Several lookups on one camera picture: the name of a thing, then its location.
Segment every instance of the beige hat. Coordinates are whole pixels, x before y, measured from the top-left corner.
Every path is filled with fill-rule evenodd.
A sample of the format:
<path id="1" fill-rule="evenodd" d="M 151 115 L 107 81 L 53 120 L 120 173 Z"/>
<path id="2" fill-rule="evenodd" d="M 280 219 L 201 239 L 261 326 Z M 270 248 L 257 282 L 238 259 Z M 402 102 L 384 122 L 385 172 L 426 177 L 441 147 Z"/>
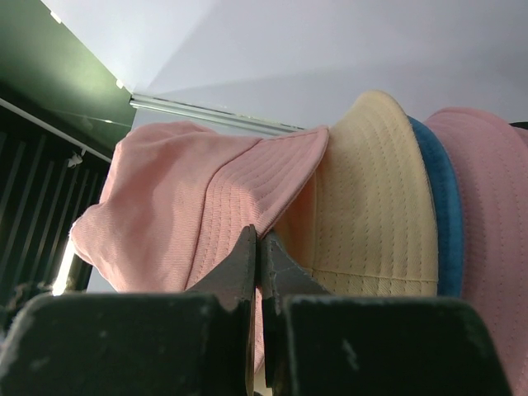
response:
<path id="1" fill-rule="evenodd" d="M 436 295 L 435 213 L 413 128 L 383 92 L 330 129 L 314 175 L 281 216 L 288 253 L 339 295 Z"/>

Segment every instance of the green surface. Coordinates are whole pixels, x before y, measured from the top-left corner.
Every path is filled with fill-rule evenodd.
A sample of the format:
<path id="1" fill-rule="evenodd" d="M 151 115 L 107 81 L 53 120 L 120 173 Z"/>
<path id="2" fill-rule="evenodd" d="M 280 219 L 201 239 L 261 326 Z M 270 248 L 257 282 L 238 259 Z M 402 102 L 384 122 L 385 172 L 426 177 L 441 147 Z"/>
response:
<path id="1" fill-rule="evenodd" d="M 135 115 L 130 94 L 40 0 L 0 1 L 0 97 L 107 155 Z"/>

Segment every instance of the pink bucket hat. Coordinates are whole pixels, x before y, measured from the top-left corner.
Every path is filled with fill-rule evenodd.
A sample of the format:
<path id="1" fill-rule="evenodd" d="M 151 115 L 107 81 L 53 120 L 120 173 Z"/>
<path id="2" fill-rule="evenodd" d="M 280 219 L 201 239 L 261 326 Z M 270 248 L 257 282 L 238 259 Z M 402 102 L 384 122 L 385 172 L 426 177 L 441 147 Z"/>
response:
<path id="1" fill-rule="evenodd" d="M 528 146 L 499 117 L 447 108 L 425 124 L 459 183 L 465 253 L 462 298 L 488 326 L 516 395 L 528 394 Z"/>
<path id="2" fill-rule="evenodd" d="M 151 124 L 115 148 L 101 201 L 73 225 L 76 253 L 118 291 L 180 292 L 259 236 L 314 173 L 328 129 L 275 139 L 227 136 L 191 122 Z M 257 293 L 255 365 L 262 362 Z"/>

